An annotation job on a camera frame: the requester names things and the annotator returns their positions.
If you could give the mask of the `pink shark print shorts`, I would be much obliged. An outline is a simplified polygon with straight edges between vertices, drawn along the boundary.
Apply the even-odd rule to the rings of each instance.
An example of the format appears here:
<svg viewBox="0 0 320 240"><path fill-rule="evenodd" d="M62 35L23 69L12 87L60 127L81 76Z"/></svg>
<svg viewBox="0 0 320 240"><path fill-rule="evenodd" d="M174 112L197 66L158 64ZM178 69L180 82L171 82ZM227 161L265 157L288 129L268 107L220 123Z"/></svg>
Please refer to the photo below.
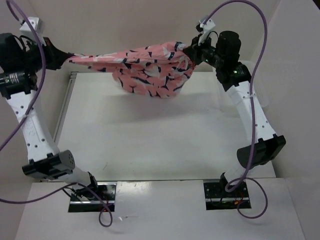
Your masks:
<svg viewBox="0 0 320 240"><path fill-rule="evenodd" d="M195 64L173 41L127 51L99 55L75 54L67 62L91 71L111 73L126 92L158 98L177 96L190 79Z"/></svg>

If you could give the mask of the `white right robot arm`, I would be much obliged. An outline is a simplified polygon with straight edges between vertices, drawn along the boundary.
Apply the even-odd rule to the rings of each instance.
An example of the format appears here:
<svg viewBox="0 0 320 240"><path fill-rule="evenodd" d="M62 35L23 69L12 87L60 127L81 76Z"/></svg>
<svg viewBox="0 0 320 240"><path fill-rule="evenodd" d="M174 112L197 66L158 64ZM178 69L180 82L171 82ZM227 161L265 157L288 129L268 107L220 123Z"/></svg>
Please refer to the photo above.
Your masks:
<svg viewBox="0 0 320 240"><path fill-rule="evenodd" d="M216 78L231 98L249 138L248 146L236 152L237 165L220 177L219 191L230 197L256 166L272 161L286 144L283 135L271 127L254 90L255 72L239 61L241 40L233 31L223 31L212 46L208 33L192 39L183 52L195 65L206 63L215 68Z"/></svg>

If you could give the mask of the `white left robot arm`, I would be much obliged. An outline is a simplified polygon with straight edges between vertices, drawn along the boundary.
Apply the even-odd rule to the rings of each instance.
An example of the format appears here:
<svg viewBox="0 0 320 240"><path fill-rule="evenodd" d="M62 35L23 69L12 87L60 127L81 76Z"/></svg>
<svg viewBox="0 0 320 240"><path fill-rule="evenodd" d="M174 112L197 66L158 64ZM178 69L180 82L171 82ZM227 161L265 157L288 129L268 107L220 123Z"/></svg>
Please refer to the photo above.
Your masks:
<svg viewBox="0 0 320 240"><path fill-rule="evenodd" d="M75 194L94 200L100 194L95 177L76 167L70 150L59 150L45 123L38 95L37 72L58 70L73 54L57 49L46 37L42 59L37 44L28 37L24 44L24 38L12 33L0 35L0 93L15 113L27 146L28 163L22 171L37 180L81 184Z"/></svg>

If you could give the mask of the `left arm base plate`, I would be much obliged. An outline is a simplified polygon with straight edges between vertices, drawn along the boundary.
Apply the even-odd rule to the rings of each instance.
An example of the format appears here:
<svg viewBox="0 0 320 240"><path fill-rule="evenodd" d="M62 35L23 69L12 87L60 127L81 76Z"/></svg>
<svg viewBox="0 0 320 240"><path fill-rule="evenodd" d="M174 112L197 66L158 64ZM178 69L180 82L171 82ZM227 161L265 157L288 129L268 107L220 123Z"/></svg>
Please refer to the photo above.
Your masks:
<svg viewBox="0 0 320 240"><path fill-rule="evenodd" d="M116 187L115 182L98 182L98 190L96 194L108 205L111 212L115 211L115 199L116 199ZM93 213L104 211L104 206L101 201L95 196L91 195L89 198L80 196L76 193L76 189L71 187L67 188L70 192L68 193L70 201L68 206L69 213Z"/></svg>

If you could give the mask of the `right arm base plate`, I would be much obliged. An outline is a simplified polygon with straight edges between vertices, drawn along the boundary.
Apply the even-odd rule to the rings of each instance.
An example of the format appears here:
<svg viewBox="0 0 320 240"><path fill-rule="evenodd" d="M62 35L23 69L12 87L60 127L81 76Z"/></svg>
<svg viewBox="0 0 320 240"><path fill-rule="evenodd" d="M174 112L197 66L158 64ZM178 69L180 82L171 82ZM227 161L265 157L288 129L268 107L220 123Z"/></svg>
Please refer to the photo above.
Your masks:
<svg viewBox="0 0 320 240"><path fill-rule="evenodd" d="M245 182L233 192L226 192L220 185L218 179L203 182L205 206L207 211L211 210L236 210L250 209L251 203L249 192Z"/></svg>

